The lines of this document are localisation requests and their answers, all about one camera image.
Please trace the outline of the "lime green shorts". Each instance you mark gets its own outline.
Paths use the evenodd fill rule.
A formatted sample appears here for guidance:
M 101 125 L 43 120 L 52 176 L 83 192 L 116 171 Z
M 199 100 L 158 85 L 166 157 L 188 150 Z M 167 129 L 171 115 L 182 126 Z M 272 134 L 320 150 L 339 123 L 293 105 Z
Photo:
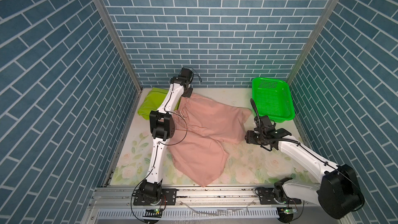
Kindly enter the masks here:
M 137 113 L 145 120 L 150 119 L 150 112 L 156 111 L 167 96 L 168 90 L 161 88 L 152 88 L 145 97 L 144 102 L 139 107 Z

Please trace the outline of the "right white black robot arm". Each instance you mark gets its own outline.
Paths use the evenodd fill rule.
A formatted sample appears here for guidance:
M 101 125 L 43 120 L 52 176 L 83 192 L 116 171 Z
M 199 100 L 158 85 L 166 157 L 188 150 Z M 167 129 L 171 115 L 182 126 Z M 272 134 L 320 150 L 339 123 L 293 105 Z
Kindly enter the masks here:
M 290 132 L 272 126 L 247 131 L 245 141 L 267 151 L 277 150 L 300 164 L 315 179 L 301 183 L 285 177 L 274 183 L 273 197 L 280 204 L 299 199 L 320 206 L 330 217 L 341 219 L 365 205 L 355 170 L 347 164 L 338 165 L 310 150 Z

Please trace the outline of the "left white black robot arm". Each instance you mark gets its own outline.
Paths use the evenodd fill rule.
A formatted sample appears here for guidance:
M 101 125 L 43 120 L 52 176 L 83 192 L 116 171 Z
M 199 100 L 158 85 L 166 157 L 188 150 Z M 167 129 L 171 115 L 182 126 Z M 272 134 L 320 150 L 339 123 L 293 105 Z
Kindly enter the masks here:
M 153 138 L 153 150 L 149 169 L 146 177 L 134 190 L 135 205 L 159 205 L 165 204 L 165 196 L 162 193 L 163 161 L 167 148 L 172 146 L 171 138 L 174 136 L 176 126 L 173 117 L 184 120 L 182 115 L 175 114 L 174 110 L 182 97 L 190 97 L 192 88 L 190 84 L 194 76 L 180 74 L 170 81 L 168 93 L 162 104 L 149 114 L 150 131 Z

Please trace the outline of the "pink shorts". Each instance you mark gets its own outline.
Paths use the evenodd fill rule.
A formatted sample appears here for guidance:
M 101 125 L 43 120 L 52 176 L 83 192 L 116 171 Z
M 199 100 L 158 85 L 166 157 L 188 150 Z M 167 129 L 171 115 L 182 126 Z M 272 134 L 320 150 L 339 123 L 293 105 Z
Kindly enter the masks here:
M 229 156 L 222 145 L 243 141 L 250 115 L 248 108 L 199 94 L 182 98 L 173 115 L 176 131 L 167 148 L 174 167 L 201 187 L 218 179 Z

